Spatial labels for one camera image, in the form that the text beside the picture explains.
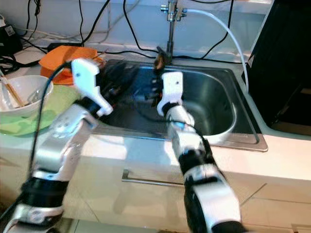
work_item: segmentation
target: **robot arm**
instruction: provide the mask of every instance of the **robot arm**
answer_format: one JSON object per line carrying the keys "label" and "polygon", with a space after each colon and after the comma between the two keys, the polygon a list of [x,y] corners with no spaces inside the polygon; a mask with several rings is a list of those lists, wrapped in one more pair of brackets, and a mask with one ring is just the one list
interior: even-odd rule
{"label": "robot arm", "polygon": [[22,187],[17,205],[4,232],[55,232],[69,181],[79,162],[81,150],[97,126],[96,118],[112,112],[112,106],[96,86],[99,68],[85,59],[71,62],[74,82],[84,95],[50,126],[49,136],[38,148],[32,177]]}
{"label": "robot arm", "polygon": [[182,106],[183,74],[162,75],[163,93],[158,113],[168,122],[168,133],[185,184],[188,225],[194,233],[243,233],[239,201],[217,168],[209,145],[193,128],[194,119]]}

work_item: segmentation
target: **drawer handle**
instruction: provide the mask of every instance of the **drawer handle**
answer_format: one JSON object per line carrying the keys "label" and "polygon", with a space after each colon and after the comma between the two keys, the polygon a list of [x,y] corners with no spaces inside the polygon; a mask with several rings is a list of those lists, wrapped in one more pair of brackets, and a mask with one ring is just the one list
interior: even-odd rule
{"label": "drawer handle", "polygon": [[168,187],[184,187],[183,183],[173,183],[173,182],[165,182],[165,181],[153,181],[153,180],[130,178],[130,177],[128,177],[129,173],[130,173],[129,170],[127,170],[127,169],[123,170],[123,174],[122,174],[122,181],[123,182],[145,183],[145,184],[168,186]]}

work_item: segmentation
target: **white countertop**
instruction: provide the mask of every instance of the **white countertop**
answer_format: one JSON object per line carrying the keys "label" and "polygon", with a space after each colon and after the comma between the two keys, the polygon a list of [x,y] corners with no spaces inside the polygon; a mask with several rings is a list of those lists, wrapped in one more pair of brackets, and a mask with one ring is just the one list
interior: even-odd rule
{"label": "white countertop", "polygon": [[[17,56],[17,60],[20,62],[29,62],[29,60],[35,60],[41,56],[42,54],[40,52],[22,51]],[[123,56],[113,56],[113,58],[123,58]],[[129,60],[142,59],[146,61],[145,58],[136,55],[127,55],[126,58]],[[264,177],[311,181],[311,142],[301,139],[307,137],[273,131],[264,124],[250,96],[245,93],[245,88],[243,88],[240,78],[242,66],[184,60],[175,61],[174,64],[225,67],[232,69],[239,84],[242,86],[242,91],[263,133],[264,139],[268,145],[267,152],[212,147],[213,155],[220,169],[227,172],[260,175]],[[31,70],[21,68],[17,72],[8,75],[8,78],[24,75],[25,73],[29,74],[29,72],[37,73],[38,71],[38,68],[32,68]],[[42,142],[47,134],[47,130],[42,130],[39,142]],[[0,134],[0,156],[3,153],[9,153],[13,156],[14,151],[17,149],[28,152],[30,151],[32,140],[32,135],[15,137]],[[92,135],[85,144],[83,156],[126,160],[136,163],[151,163],[164,166],[178,166],[178,161],[174,156],[171,143],[169,141],[152,139]]]}

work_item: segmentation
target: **white wall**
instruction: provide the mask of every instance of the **white wall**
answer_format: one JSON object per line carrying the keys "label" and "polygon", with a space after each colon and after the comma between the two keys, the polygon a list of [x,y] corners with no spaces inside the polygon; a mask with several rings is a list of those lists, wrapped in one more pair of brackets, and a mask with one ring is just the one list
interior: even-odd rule
{"label": "white wall", "polygon": [[[166,15],[160,12],[159,6],[148,6],[148,4],[146,4],[148,1],[152,2],[154,0],[143,0],[129,14],[129,18],[141,46],[156,47],[157,45],[160,45],[165,48],[168,39],[169,23],[166,21]],[[163,3],[167,2],[166,0],[157,1]],[[185,3],[187,2],[187,7],[189,7],[189,0],[181,0],[180,5],[183,4],[182,1]],[[267,12],[269,9],[269,7],[266,7],[267,4],[257,4],[252,6],[252,10],[250,11],[243,10],[247,9],[247,6],[249,6],[248,4],[247,1],[235,2],[231,24],[231,29],[240,42],[245,54],[249,53],[260,30],[265,17],[263,12]],[[82,2],[83,15],[85,18],[83,26],[84,32],[90,30],[102,5],[102,1]],[[35,26],[34,7],[34,4],[32,4],[31,29]],[[227,22],[230,2],[227,1],[218,4],[195,3],[193,4],[193,7],[197,9],[209,7],[209,11],[214,13],[224,22]],[[113,21],[114,18],[122,14],[122,4],[112,3],[111,9]],[[0,13],[3,14],[10,23],[19,27],[25,27],[27,19],[27,0],[0,0]],[[79,27],[80,14],[77,0],[42,0],[38,30],[71,35],[77,34],[79,32]],[[96,30],[102,31],[106,28],[107,11],[105,10]],[[188,16],[183,18],[181,22],[176,23],[174,36],[175,51],[176,53],[178,53],[178,51],[179,53],[197,51],[198,54],[203,54],[204,51],[208,50],[213,44],[218,42],[224,34],[225,31],[211,19],[206,18],[205,16],[188,14]],[[103,34],[97,34],[91,37],[90,41],[99,41],[103,37]],[[130,45],[135,44],[125,18],[123,18],[111,31],[106,42]],[[211,53],[210,57],[233,59],[232,55],[236,54],[237,50],[231,39],[228,37],[225,42]]]}

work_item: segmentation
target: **orange plate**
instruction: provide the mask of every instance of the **orange plate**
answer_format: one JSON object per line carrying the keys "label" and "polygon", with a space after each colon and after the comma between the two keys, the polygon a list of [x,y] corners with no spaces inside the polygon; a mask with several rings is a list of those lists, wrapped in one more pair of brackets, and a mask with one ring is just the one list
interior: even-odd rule
{"label": "orange plate", "polygon": [[[87,47],[59,46],[46,54],[39,62],[42,66],[41,75],[49,77],[57,67],[65,61],[71,61],[76,58],[93,58],[97,51]],[[72,74],[65,69],[53,79],[54,84],[72,85]]]}

